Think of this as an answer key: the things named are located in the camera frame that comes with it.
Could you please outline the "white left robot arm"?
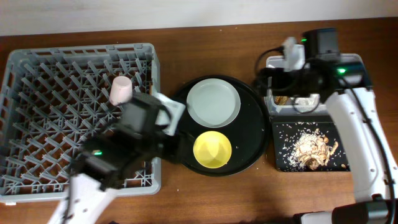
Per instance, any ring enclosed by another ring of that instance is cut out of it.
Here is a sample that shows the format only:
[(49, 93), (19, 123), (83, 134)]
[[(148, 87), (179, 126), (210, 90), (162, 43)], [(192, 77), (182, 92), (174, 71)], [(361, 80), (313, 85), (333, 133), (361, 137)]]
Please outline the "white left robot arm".
[(144, 171), (144, 162), (182, 161), (193, 136), (177, 133), (150, 134), (141, 138), (125, 133), (97, 136), (84, 142), (81, 154), (71, 163), (69, 186), (49, 223), (95, 223), (118, 197), (153, 195), (159, 186), (125, 189), (124, 181)]

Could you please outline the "pink plastic cup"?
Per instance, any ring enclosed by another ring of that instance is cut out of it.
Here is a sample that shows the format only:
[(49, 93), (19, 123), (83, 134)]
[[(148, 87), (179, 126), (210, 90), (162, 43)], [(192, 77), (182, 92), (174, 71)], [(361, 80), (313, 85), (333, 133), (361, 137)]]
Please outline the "pink plastic cup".
[(116, 106), (129, 101), (131, 98), (132, 81), (125, 76), (118, 76), (114, 78), (109, 94), (110, 103)]

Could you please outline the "grey round plate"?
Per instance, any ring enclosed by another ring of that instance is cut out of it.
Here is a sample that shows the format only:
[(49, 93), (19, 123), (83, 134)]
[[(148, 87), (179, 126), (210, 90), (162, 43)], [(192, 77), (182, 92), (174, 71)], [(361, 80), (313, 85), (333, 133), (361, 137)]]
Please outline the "grey round plate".
[(219, 78), (206, 78), (190, 89), (187, 109), (191, 118), (207, 128), (221, 128), (236, 119), (241, 109), (237, 89)]

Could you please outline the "yellow bowl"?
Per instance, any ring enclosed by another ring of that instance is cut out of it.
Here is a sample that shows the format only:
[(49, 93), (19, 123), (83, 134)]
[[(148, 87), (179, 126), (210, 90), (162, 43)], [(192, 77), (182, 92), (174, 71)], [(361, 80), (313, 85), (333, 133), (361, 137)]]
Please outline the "yellow bowl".
[(217, 169), (228, 163), (232, 155), (229, 139), (217, 131), (207, 131), (196, 138), (193, 155), (203, 167)]

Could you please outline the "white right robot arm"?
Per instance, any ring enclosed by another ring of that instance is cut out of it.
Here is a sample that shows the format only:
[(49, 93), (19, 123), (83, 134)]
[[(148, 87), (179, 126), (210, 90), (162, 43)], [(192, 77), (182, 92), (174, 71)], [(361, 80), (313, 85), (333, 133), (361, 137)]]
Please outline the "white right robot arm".
[(330, 212), (297, 215), (299, 223), (395, 223), (397, 163), (376, 109), (368, 73), (358, 55), (340, 60), (311, 58), (289, 68), (269, 57), (261, 71), (269, 96), (320, 95), (336, 125), (354, 180), (355, 203)]

